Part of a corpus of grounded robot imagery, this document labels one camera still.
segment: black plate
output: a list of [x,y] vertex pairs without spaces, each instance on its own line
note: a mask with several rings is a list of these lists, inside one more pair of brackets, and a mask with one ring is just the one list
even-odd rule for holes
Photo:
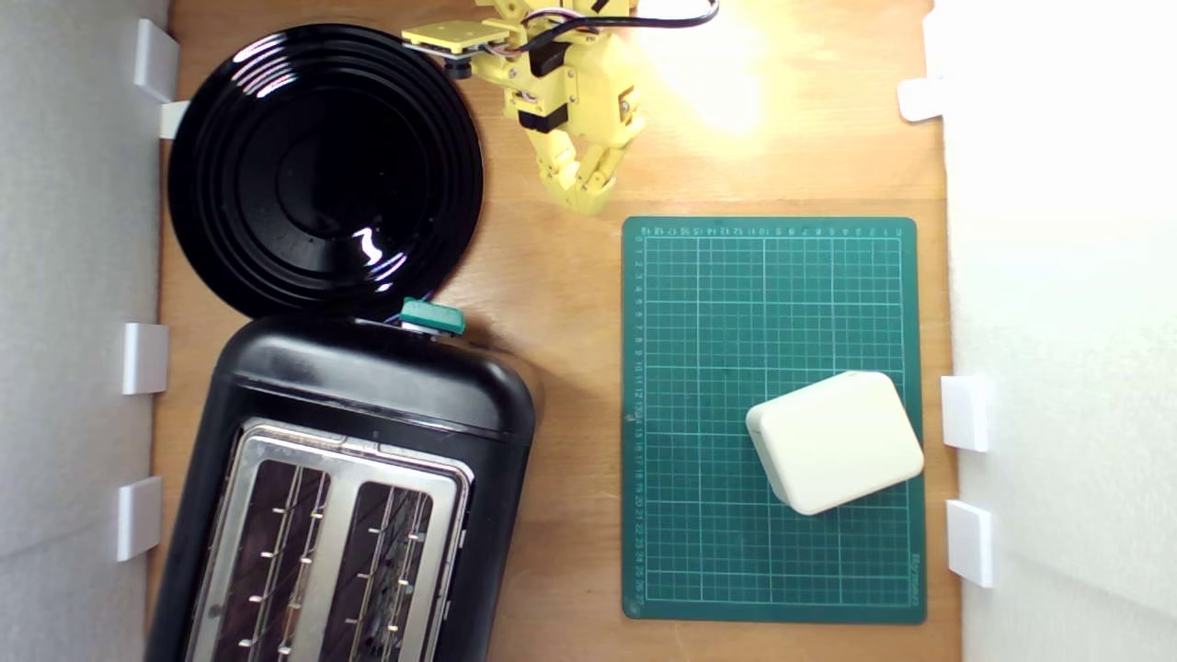
[[184,254],[240,312],[386,320],[458,264],[483,160],[425,55],[379,31],[307,25],[208,77],[177,132],[168,196]]

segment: white clip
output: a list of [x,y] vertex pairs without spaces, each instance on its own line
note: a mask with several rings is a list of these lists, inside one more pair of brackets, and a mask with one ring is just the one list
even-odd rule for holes
[[167,390],[168,327],[128,323],[122,339],[122,395]]
[[980,377],[940,377],[940,413],[946,445],[989,452],[992,386]]
[[119,547],[115,558],[129,561],[158,545],[164,534],[164,481],[159,476],[119,488]]
[[947,502],[949,569],[982,588],[993,585],[993,516],[963,501]]
[[160,104],[175,99],[180,45],[147,19],[139,19],[135,85]]
[[924,16],[924,68],[925,78],[912,78],[899,82],[899,114],[916,123],[944,114],[949,42],[945,8],[936,7]]
[[159,137],[164,140],[174,140],[175,132],[180,128],[184,113],[188,111],[191,101],[172,101],[159,107]]

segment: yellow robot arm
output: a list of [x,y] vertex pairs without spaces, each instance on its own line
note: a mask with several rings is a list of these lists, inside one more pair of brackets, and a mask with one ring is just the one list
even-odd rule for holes
[[[536,150],[540,178],[556,200],[596,213],[613,191],[639,115],[636,59],[599,26],[691,27],[716,15],[643,19],[638,0],[476,0],[498,19],[446,21],[406,29],[411,48],[438,55],[453,78],[477,75],[503,88],[507,117]],[[572,140],[586,145],[577,154]]]

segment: cutting mat grid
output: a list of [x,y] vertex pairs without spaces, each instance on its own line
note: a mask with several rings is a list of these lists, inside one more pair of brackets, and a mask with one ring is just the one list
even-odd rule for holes
[[[629,363],[641,386],[640,424],[631,413],[637,425],[627,430],[639,432],[638,471],[626,471],[640,508],[627,534],[641,554],[631,558],[626,611],[922,618],[922,482],[805,517],[772,495],[744,425],[752,405],[846,370],[886,372],[918,410],[918,353],[909,365],[905,338],[915,331],[905,329],[915,293],[904,276],[913,238],[896,219],[884,229],[825,219],[704,225],[627,227],[627,358],[640,357]],[[678,609],[663,614],[659,603]],[[713,609],[725,605],[744,609]],[[823,607],[837,609],[811,609]]]

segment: cable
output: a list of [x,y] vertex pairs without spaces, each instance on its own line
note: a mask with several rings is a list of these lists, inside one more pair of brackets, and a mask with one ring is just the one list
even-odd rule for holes
[[526,53],[527,51],[534,51],[540,46],[547,46],[556,38],[573,29],[580,29],[585,27],[658,27],[658,28],[684,28],[684,27],[696,27],[703,24],[710,22],[711,19],[716,18],[719,13],[719,0],[707,0],[710,7],[707,11],[698,16],[691,16],[685,19],[652,19],[645,16],[581,16],[578,19],[568,19],[563,24],[545,29],[544,32],[533,37],[530,41],[513,48],[516,53]]

